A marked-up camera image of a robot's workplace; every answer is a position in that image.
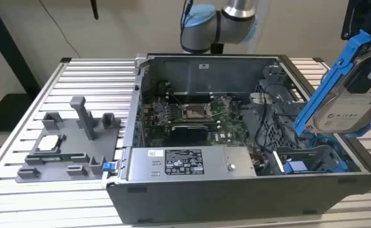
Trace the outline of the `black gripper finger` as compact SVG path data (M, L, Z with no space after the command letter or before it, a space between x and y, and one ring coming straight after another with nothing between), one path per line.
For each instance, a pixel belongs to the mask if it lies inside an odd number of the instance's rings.
M360 70L349 80L345 89L351 94L364 94L371 88L371 68Z

